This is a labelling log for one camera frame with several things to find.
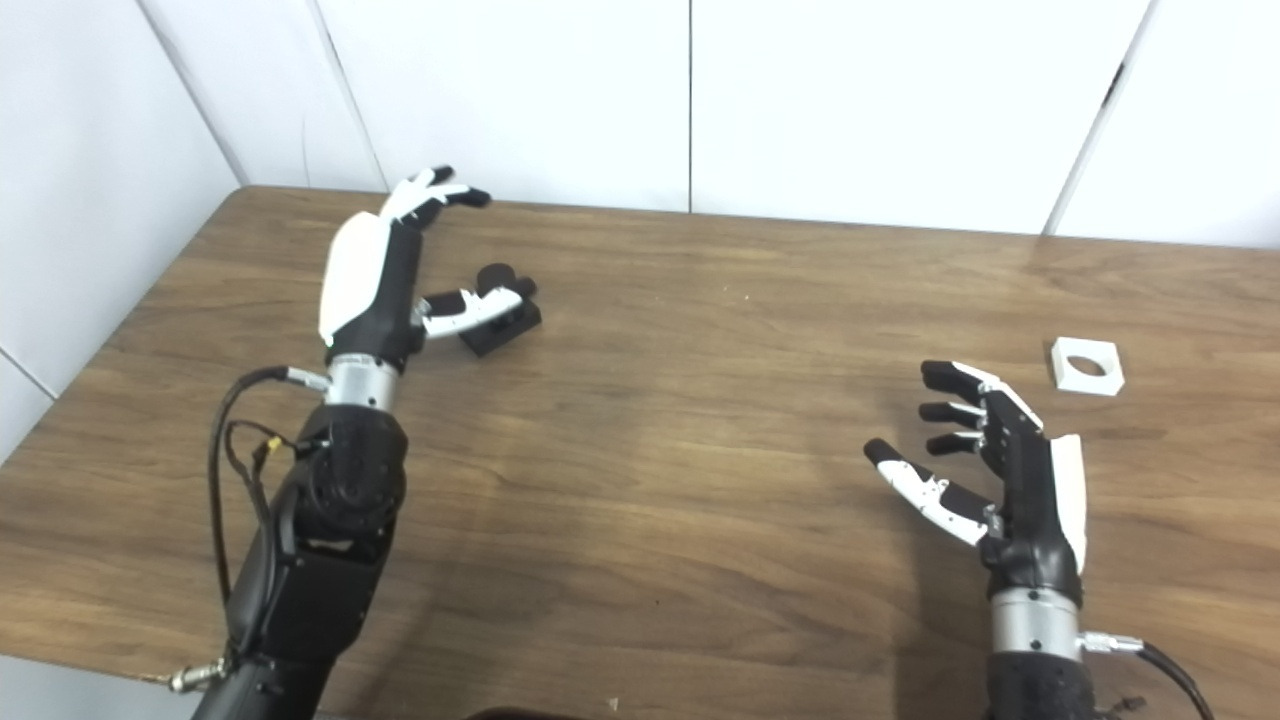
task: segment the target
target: white block with hole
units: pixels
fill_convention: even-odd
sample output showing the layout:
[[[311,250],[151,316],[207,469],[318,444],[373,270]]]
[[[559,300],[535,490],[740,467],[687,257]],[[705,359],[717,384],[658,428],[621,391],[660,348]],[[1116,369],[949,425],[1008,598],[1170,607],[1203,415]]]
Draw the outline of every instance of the white block with hole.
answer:
[[[1053,379],[1057,383],[1057,389],[1114,396],[1124,387],[1120,352],[1114,342],[1060,337],[1053,343],[1051,356],[1053,357]],[[1071,365],[1071,357],[1080,357],[1096,364],[1102,369],[1102,374],[1091,375],[1076,369]]]

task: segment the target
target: hole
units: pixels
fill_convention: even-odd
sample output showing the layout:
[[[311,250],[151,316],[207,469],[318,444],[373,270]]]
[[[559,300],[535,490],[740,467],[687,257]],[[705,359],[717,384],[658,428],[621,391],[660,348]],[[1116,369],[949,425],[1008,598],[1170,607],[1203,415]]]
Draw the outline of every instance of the hole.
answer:
[[[1084,373],[1085,375],[1101,378],[1102,375],[1107,374],[1107,372],[1102,369],[1102,365],[1098,365],[1097,363],[1089,360],[1088,357],[1080,357],[1079,355],[1069,355],[1066,357],[1066,361],[1070,363],[1073,368]]]

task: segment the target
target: metal cylinder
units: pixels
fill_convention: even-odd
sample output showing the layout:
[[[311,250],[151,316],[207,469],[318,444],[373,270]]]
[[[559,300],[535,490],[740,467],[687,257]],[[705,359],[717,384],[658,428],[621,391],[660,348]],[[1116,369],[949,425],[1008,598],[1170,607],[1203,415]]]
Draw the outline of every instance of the metal cylinder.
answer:
[[[995,652],[1043,652],[1080,661],[1079,609],[1051,589],[1010,588],[991,598]]]
[[[344,354],[329,363],[329,389],[325,405],[362,405],[390,413],[396,404],[396,380],[399,373],[390,363],[372,355]]]

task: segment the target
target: robotic finger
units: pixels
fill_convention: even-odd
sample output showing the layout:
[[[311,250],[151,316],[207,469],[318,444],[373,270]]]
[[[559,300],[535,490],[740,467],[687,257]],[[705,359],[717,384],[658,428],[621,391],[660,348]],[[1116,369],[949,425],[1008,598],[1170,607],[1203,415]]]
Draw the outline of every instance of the robotic finger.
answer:
[[[978,544],[989,530],[995,503],[964,486],[938,478],[916,465],[883,439],[863,447],[867,459],[888,484],[931,523],[968,544]]]

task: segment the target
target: black fingertip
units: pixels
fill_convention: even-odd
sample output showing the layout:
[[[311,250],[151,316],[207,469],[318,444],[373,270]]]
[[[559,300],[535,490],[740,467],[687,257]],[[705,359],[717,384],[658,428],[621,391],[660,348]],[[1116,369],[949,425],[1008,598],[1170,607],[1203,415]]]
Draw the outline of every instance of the black fingertip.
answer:
[[[449,165],[439,165],[436,168],[431,168],[431,174],[433,177],[430,184],[440,184],[453,177],[453,168]]]
[[[973,405],[982,402],[982,393],[978,388],[982,382],[969,373],[961,372],[955,363],[947,360],[925,360],[920,363],[920,377],[924,378],[924,387],[938,392],[959,395]]]
[[[955,410],[946,402],[922,402],[920,419],[925,423],[951,423],[955,420]]]
[[[444,315],[461,315],[467,311],[467,301],[463,300],[461,291],[440,292],[438,295],[428,295],[422,300],[431,306],[431,316],[439,318]]]
[[[951,402],[924,402],[920,405],[920,419],[925,423],[959,423],[966,428],[977,428],[982,411]]]
[[[945,436],[929,438],[924,443],[924,450],[929,451],[929,455],[954,455],[956,452],[973,452],[977,448],[978,448],[978,441],[973,438],[961,437],[955,433],[948,433]]]
[[[884,442],[881,438],[876,438],[863,446],[863,455],[874,465],[881,462],[887,462],[890,460],[906,460],[902,454],[893,450],[893,446]]]
[[[484,208],[493,200],[493,196],[483,190],[471,188],[466,192],[449,196],[451,202],[466,205],[467,208]]]

